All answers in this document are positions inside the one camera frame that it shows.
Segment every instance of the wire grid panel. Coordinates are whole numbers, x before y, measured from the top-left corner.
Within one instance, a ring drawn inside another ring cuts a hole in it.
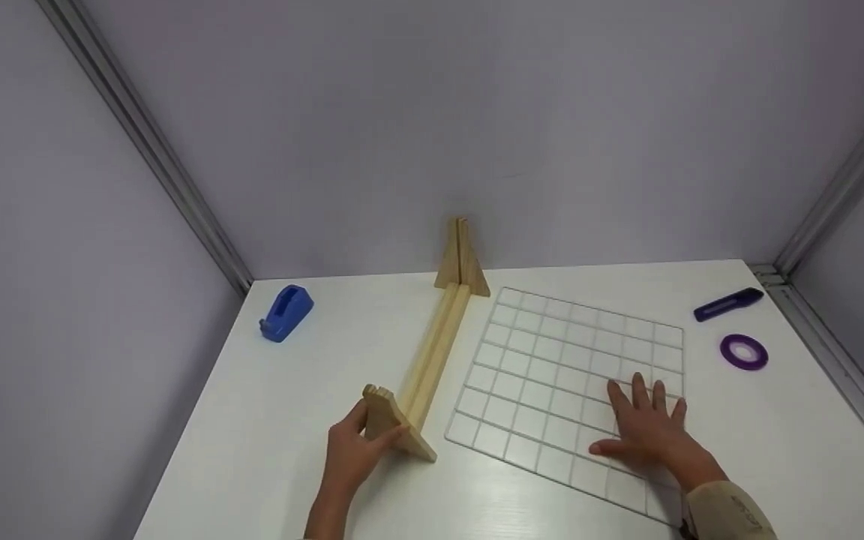
[[[683,330],[503,288],[445,438],[678,527],[683,497],[668,472],[589,454],[617,437],[607,381],[631,395],[635,372],[665,383],[671,411],[685,390]]]

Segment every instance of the metal frame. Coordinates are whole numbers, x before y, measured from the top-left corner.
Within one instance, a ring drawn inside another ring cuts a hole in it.
[[[796,290],[795,277],[864,197],[864,134],[805,216],[774,265],[750,266],[816,362],[864,424],[864,373],[822,317]]]
[[[191,175],[155,124],[152,114],[131,85],[129,76],[123,71],[86,9],[78,0],[37,2],[129,134],[159,184],[199,237],[199,242],[205,246],[234,290],[244,298],[253,283],[253,276],[209,205],[206,205]]]
[[[791,279],[863,196],[864,134],[778,254],[778,272]]]
[[[864,424],[864,373],[860,366],[795,286],[779,277],[775,267],[760,264],[750,269]]]

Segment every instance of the sleeve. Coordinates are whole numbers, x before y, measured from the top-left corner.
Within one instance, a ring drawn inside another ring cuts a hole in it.
[[[777,540],[751,496],[729,481],[701,485],[686,496],[699,540]]]

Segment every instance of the wooden base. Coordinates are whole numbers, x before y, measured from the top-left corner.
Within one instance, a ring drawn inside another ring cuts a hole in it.
[[[375,386],[374,384],[366,384],[366,387],[362,390],[362,397],[369,406],[369,421],[366,424],[367,439],[373,440],[392,428],[408,424],[409,433],[402,435],[395,442],[395,447],[399,448],[399,450],[409,452],[411,455],[415,455],[416,458],[435,462],[436,458],[438,458],[435,451],[432,450],[428,442],[425,442],[419,430],[409,424],[409,420],[405,418],[405,415],[399,410],[398,405],[395,404],[395,396],[388,389]]]
[[[362,397],[369,406],[366,438],[371,440],[391,428],[406,425],[409,431],[396,446],[426,461],[435,461],[436,454],[422,438],[422,426],[439,387],[439,379],[446,369],[446,360],[466,314],[469,298],[472,294],[490,295],[489,284],[471,249],[469,223],[465,218],[454,218],[449,222],[448,248],[435,287],[445,288],[445,291],[405,377],[399,402],[387,388],[367,384],[362,390]]]

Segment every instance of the white table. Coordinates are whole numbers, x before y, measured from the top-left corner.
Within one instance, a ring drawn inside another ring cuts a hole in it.
[[[693,308],[755,287],[739,260],[486,272],[422,431],[426,465],[391,459],[363,487],[347,537],[614,539],[671,529],[445,441],[494,295],[515,287],[685,328],[690,433],[762,506],[783,538],[864,537],[864,426],[766,297],[698,324]],[[432,274],[257,281],[137,533],[139,540],[302,536],[326,430],[366,383],[398,389],[442,292]],[[281,344],[258,320],[285,284],[316,301]],[[747,373],[718,352],[739,332],[769,350]]]

